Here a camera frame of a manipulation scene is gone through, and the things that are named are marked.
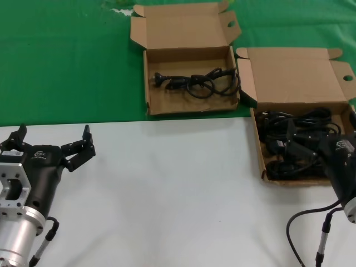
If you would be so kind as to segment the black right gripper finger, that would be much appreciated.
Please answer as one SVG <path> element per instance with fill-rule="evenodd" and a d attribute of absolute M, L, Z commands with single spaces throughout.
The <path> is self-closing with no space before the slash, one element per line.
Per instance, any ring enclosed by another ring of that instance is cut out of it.
<path fill-rule="evenodd" d="M 307 162 L 314 162 L 318 159 L 316 152 L 292 140 L 286 142 L 285 153 Z"/>
<path fill-rule="evenodd" d="M 317 147 L 323 137 L 320 129 L 303 128 L 298 129 L 294 121 L 288 121 L 286 139 L 288 143 L 296 142 L 305 147 Z"/>

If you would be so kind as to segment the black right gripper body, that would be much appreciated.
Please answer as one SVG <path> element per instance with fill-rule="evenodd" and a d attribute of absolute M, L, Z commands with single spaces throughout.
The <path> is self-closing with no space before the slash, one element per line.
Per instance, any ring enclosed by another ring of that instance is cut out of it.
<path fill-rule="evenodd" d="M 323 138 L 319 156 L 339 201 L 355 196 L 355 134 Z"/>

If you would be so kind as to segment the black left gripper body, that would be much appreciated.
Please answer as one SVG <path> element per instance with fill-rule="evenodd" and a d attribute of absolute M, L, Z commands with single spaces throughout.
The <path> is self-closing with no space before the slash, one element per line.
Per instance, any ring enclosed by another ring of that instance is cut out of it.
<path fill-rule="evenodd" d="M 48 217 L 61 181 L 64 155 L 60 147 L 35 145 L 24 152 L 23 164 L 31 190 L 25 205 Z"/>

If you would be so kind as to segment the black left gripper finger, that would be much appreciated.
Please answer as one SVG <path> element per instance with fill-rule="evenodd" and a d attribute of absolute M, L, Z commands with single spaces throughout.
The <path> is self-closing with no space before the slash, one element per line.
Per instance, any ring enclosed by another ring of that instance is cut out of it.
<path fill-rule="evenodd" d="M 27 128 L 25 124 L 21 124 L 17 131 L 10 134 L 8 139 L 1 142 L 1 151 L 16 150 L 22 152 L 23 140 L 27 134 Z"/>
<path fill-rule="evenodd" d="M 68 171 L 75 171 L 96 156 L 90 126 L 85 125 L 82 139 L 61 146 L 63 165 Z"/>

